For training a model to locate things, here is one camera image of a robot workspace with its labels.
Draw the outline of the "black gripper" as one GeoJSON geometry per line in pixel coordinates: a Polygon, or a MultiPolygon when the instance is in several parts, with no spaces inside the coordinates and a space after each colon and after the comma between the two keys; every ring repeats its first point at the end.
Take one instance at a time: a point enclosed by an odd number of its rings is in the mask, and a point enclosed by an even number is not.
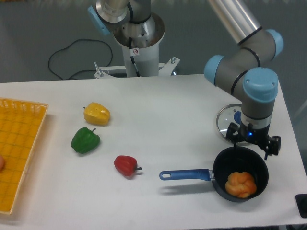
{"type": "Polygon", "coordinates": [[[235,123],[230,123],[226,132],[225,139],[233,143],[234,148],[237,148],[237,143],[247,142],[257,145],[264,149],[266,160],[268,156],[278,156],[281,148],[280,136],[268,136],[270,125],[263,128],[254,128],[253,124],[244,124],[242,121],[240,126],[235,123]]]}

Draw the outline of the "silver blue-capped robot arm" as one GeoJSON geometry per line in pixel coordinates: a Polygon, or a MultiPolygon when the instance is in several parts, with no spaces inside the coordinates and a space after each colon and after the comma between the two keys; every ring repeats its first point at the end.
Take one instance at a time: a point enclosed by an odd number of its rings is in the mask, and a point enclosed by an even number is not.
{"type": "MultiPolygon", "coordinates": [[[[204,76],[214,86],[241,102],[241,116],[231,123],[225,138],[259,146],[266,156],[277,155],[279,136],[269,136],[278,93],[278,76],[264,65],[283,49],[275,30],[264,30],[241,0],[212,0],[210,6],[239,46],[231,57],[216,55],[205,67],[204,76]]],[[[98,31],[113,34],[121,45],[128,77],[168,75],[171,63],[159,67],[159,43],[165,35],[162,19],[148,0],[99,0],[88,8],[98,31]]]]}

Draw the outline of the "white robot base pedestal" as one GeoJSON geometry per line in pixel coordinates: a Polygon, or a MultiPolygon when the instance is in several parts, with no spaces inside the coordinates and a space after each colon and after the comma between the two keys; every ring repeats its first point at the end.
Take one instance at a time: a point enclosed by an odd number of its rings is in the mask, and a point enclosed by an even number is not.
{"type": "Polygon", "coordinates": [[[165,35],[161,17],[152,13],[143,23],[126,23],[113,32],[122,48],[127,77],[157,76],[159,43],[165,35]]]}

